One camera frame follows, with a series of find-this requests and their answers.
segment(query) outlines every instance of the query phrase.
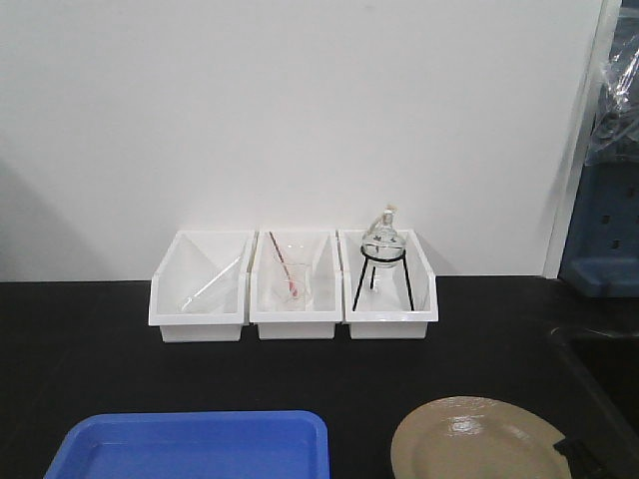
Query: black tripod stand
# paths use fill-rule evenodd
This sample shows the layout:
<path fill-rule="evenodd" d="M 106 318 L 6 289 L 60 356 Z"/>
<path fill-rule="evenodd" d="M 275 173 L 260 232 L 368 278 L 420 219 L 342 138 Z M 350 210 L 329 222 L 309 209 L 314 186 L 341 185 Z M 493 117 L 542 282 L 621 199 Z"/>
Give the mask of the black tripod stand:
<path fill-rule="evenodd" d="M 389 262 L 398 262 L 401 260 L 401 262 L 403 263 L 404 276 L 406 278 L 406 289 L 408 290 L 408 300 L 410 301 L 410 310 L 415 311 L 415 307 L 412 303 L 412 288 L 410 287 L 410 278 L 408 277 L 408 266 L 406 265 L 406 250 L 404 250 L 401 253 L 401 256 L 394 257 L 393 259 L 380 259 L 378 257 L 374 257 L 369 254 L 366 254 L 363 250 L 363 246 L 359 250 L 361 251 L 361 254 L 363 254 L 364 261 L 363 261 L 363 267 L 361 268 L 361 275 L 359 276 L 359 284 L 357 285 L 357 292 L 355 293 L 355 301 L 352 305 L 352 310 L 355 311 L 355 309 L 357 308 L 357 301 L 359 300 L 359 293 L 361 292 L 361 285 L 363 284 L 363 277 L 366 274 L 368 261 L 371 260 L 375 262 L 389 263 Z M 370 289 L 372 289 L 374 285 L 374 281 L 375 281 L 375 266 L 372 267 L 372 274 L 370 275 Z"/>

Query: beige plate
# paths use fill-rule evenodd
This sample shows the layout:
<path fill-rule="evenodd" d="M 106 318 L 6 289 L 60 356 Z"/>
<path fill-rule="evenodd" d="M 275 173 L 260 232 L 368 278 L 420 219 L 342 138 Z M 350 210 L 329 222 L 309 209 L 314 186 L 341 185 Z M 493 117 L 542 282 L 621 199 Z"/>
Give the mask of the beige plate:
<path fill-rule="evenodd" d="M 570 479 L 552 445 L 563 439 L 534 414 L 485 397 L 446 397 L 408 414 L 392 438 L 396 479 Z"/>

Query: blue tray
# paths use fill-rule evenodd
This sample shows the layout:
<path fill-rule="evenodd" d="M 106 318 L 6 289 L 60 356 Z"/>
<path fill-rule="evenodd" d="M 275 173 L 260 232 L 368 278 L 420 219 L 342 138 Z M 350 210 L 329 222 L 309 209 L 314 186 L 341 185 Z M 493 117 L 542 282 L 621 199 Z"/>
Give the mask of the blue tray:
<path fill-rule="evenodd" d="M 105 414 L 77 424 L 45 479 L 328 479 L 306 411 Z"/>

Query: black countertop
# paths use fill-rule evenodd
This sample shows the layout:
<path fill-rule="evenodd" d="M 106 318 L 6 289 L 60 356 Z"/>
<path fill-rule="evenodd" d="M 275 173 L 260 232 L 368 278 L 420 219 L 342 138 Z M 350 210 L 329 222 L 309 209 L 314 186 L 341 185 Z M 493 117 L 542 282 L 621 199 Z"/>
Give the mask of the black countertop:
<path fill-rule="evenodd" d="M 0 477 L 41 478 L 65 433 L 100 413 L 306 409 L 334 479 L 391 477 L 394 429 L 453 395 L 516 404 L 582 438 L 620 477 L 639 461 L 549 340 L 559 326 L 639 328 L 639 300 L 535 277 L 441 277 L 426 340 L 165 344 L 139 282 L 0 283 Z"/>

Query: clear plastic wrap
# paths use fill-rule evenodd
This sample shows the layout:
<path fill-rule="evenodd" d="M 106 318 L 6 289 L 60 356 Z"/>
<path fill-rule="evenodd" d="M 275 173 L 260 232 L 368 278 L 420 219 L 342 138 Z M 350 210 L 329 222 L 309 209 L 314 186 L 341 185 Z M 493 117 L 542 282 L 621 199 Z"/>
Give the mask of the clear plastic wrap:
<path fill-rule="evenodd" d="M 586 163 L 639 162 L 639 10 L 622 9 Z"/>

